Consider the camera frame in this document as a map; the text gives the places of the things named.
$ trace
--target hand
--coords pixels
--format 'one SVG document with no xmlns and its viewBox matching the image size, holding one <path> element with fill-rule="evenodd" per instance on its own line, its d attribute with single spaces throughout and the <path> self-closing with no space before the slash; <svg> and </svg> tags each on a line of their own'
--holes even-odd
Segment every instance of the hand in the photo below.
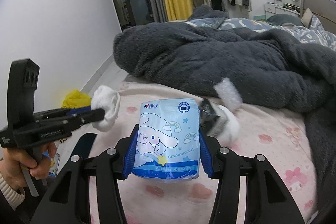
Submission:
<svg viewBox="0 0 336 224">
<path fill-rule="evenodd" d="M 56 145 L 52 142 L 41 147 L 42 153 L 48 151 L 50 157 L 56 154 Z M 37 165 L 25 150 L 18 148 L 4 148 L 3 160 L 0 161 L 0 173 L 5 181 L 15 191 L 20 187 L 27 187 L 26 180 L 23 176 L 20 163 L 30 168 L 31 176 L 37 180 L 45 179 L 49 175 L 50 158 L 43 155 L 42 161 Z"/>
</svg>

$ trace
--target rainbow illustration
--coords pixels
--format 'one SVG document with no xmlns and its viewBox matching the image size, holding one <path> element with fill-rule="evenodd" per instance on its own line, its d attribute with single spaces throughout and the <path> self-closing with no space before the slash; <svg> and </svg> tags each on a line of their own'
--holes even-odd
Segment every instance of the rainbow illustration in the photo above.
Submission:
<svg viewBox="0 0 336 224">
<path fill-rule="evenodd" d="M 193 139 L 194 141 L 198 141 L 199 140 L 198 134 L 194 132 L 187 134 L 186 137 L 184 138 L 184 143 L 190 143 L 191 139 Z"/>
<path fill-rule="evenodd" d="M 181 129 L 181 126 L 177 123 L 177 122 L 168 122 L 166 123 L 166 125 L 163 127 L 164 130 L 167 130 L 167 131 L 170 131 L 171 130 L 171 127 L 174 127 L 174 132 L 181 132 L 182 129 Z"/>
</svg>

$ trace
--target yellow star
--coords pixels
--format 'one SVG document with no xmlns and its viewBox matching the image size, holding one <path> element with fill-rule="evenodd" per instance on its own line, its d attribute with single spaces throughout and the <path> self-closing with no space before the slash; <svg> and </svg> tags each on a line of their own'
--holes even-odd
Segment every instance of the yellow star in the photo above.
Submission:
<svg viewBox="0 0 336 224">
<path fill-rule="evenodd" d="M 165 163 L 168 162 L 165 156 L 158 157 L 159 161 L 158 164 L 161 164 L 162 166 L 165 166 Z"/>
</svg>

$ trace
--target blue patterned quilt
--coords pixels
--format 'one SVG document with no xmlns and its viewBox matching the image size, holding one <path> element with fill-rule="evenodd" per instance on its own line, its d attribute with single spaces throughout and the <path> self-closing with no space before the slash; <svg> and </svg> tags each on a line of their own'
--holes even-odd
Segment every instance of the blue patterned quilt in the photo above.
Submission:
<svg viewBox="0 0 336 224">
<path fill-rule="evenodd" d="M 302 26 L 283 27 L 271 26 L 266 22 L 250 20 L 246 18 L 205 18 L 194 19 L 185 22 L 192 26 L 210 27 L 218 30 L 228 30 L 232 28 L 247 27 L 255 32 L 265 32 L 276 28 L 289 32 L 296 37 L 301 43 L 317 43 L 329 47 L 336 51 L 336 35 L 324 30 L 322 23 L 316 15 L 313 15 L 309 29 Z"/>
</svg>

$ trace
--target metal screw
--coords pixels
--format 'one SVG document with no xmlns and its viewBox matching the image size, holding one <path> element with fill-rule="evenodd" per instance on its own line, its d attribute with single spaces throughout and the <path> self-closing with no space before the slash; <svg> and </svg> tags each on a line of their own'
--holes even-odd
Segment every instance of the metal screw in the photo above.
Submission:
<svg viewBox="0 0 336 224">
<path fill-rule="evenodd" d="M 257 155 L 257 160 L 264 161 L 266 158 L 264 155 Z"/>
<path fill-rule="evenodd" d="M 76 162 L 76 161 L 78 161 L 79 160 L 79 156 L 78 155 L 73 155 L 72 157 L 71 157 L 71 161 L 73 161 L 73 162 Z"/>
<path fill-rule="evenodd" d="M 115 153 L 117 153 L 117 150 L 115 148 L 109 148 L 107 150 L 107 154 L 109 155 L 114 155 Z"/>
<path fill-rule="evenodd" d="M 221 152 L 222 154 L 227 154 L 227 153 L 229 153 L 229 149 L 228 148 L 226 148 L 226 147 L 221 147 L 220 149 L 219 149 L 219 152 Z"/>
</svg>

